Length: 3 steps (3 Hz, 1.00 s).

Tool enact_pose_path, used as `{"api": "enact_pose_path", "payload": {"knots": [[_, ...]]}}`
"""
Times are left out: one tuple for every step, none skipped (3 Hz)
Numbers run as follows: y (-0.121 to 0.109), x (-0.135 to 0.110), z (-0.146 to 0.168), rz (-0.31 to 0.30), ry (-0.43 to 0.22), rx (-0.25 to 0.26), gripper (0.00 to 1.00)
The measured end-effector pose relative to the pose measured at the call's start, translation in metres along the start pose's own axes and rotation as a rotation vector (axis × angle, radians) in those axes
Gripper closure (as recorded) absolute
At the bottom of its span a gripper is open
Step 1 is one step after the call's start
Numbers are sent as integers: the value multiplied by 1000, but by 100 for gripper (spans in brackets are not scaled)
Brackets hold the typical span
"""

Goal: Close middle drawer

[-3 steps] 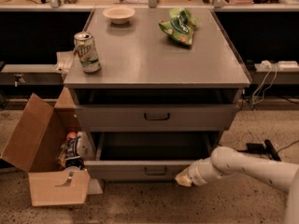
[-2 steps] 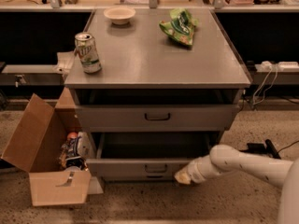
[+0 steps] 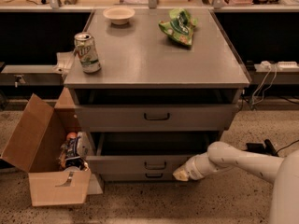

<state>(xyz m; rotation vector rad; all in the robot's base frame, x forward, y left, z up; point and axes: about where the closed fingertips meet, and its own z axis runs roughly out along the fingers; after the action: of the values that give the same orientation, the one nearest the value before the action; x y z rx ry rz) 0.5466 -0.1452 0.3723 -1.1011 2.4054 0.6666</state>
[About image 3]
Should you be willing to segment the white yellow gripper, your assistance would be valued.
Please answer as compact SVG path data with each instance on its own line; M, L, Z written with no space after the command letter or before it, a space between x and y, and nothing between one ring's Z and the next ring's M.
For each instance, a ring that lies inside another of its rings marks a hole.
M191 157L174 171L173 177L178 181L189 181L202 179L203 175L195 165L195 157Z

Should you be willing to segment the white robot base body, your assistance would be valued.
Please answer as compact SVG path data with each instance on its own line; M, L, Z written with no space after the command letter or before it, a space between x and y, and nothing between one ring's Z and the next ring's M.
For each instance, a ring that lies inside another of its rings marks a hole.
M299 224L299 151L281 163L273 187L268 224Z

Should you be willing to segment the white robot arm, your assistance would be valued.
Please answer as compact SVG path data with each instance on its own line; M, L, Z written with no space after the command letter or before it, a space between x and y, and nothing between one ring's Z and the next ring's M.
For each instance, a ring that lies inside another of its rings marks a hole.
M225 142L212 143L207 152L190 157L173 177L178 181L203 179L234 167L274 183L283 158L237 149Z

